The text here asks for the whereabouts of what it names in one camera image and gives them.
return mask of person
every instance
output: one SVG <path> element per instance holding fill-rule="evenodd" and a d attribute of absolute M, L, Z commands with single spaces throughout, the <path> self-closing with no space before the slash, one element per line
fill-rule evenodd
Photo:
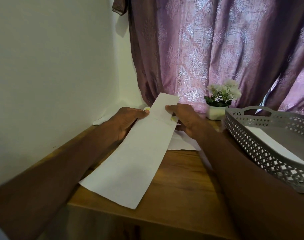
<path fill-rule="evenodd" d="M 181 121 L 177 129 L 195 139 L 206 153 L 244 239 L 304 240 L 304 197 L 248 160 L 190 105 L 165 109 Z M 3 237 L 36 239 L 85 171 L 110 145 L 124 139 L 136 119 L 148 114 L 121 108 L 70 148 L 0 186 Z"/>

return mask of curtain fold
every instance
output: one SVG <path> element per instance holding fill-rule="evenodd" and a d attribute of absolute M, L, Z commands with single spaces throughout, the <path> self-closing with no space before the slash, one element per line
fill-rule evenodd
<path fill-rule="evenodd" d="M 304 71 L 304 0 L 115 0 L 113 8 L 126 5 L 148 105 L 166 92 L 205 112 L 208 84 L 234 79 L 243 95 L 233 107 L 259 105 L 276 84 L 266 105 L 304 113 L 303 97 L 283 103 Z"/>

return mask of person's right arm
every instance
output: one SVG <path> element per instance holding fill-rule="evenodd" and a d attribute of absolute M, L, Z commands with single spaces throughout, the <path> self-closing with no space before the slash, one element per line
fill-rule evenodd
<path fill-rule="evenodd" d="M 304 198 L 257 167 L 190 105 L 166 106 L 205 152 L 245 239 L 304 240 Z"/>

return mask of tray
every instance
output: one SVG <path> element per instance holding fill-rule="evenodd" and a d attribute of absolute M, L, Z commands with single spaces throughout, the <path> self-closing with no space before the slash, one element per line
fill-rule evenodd
<path fill-rule="evenodd" d="M 262 109 L 268 116 L 245 115 L 250 109 Z M 225 126 L 234 139 L 261 169 L 304 193 L 304 164 L 292 161 L 266 145 L 245 126 L 262 129 L 271 138 L 304 161 L 304 115 L 273 111 L 267 107 L 227 108 Z"/>

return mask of white flower pot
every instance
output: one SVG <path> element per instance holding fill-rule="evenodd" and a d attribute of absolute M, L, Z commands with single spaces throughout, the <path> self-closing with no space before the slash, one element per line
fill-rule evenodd
<path fill-rule="evenodd" d="M 207 104 L 206 117 L 209 120 L 221 120 L 225 116 L 226 107 L 212 107 Z"/>

